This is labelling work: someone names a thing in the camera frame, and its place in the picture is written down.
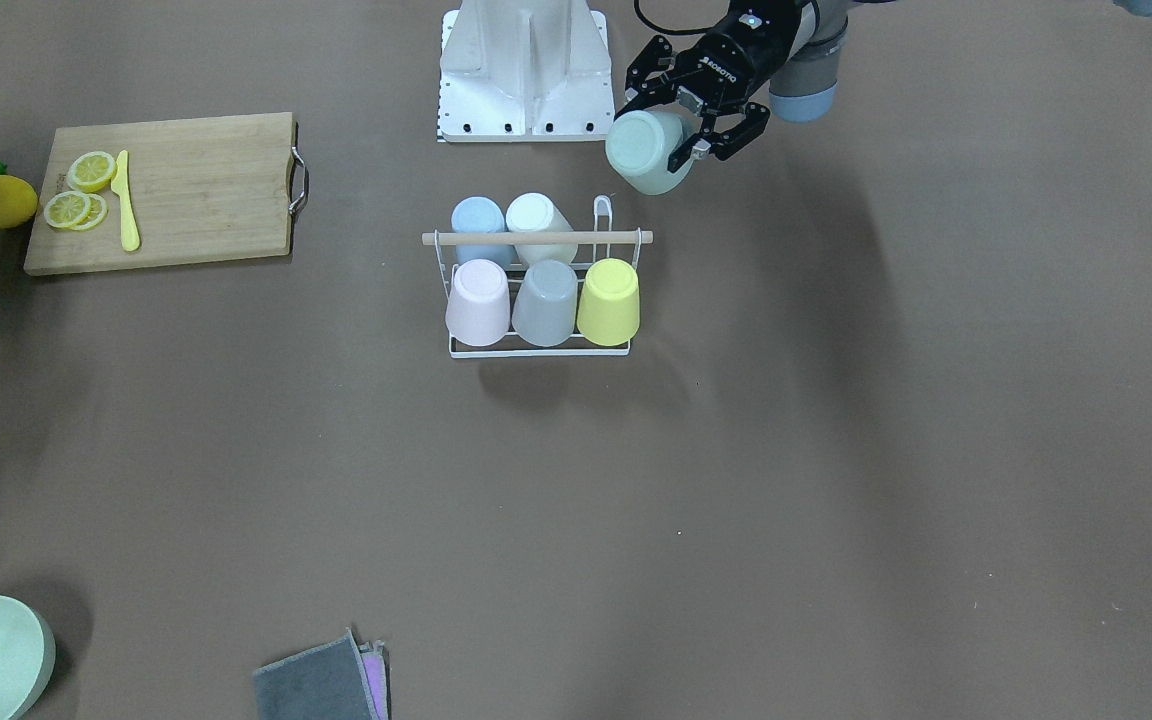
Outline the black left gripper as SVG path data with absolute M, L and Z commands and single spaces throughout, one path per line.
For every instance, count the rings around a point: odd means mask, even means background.
M 702 113 L 702 124 L 670 152 L 668 172 L 707 156 L 730 159 L 765 131 L 771 109 L 748 100 L 790 58 L 801 29 L 801 1 L 732 1 L 717 24 L 677 54 L 666 36 L 655 35 L 628 65 L 616 119 L 679 104 Z M 740 115 L 740 122 L 717 128 L 726 115 Z

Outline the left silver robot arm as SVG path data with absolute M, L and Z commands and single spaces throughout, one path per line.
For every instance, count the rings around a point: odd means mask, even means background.
M 730 159 L 765 131 L 771 118 L 806 123 L 835 100 L 849 15 L 859 1 L 728 1 L 708 26 L 670 28 L 635 17 L 653 37 L 628 63 L 631 111 L 677 105 L 699 119 L 666 154 L 679 174 L 685 161 Z

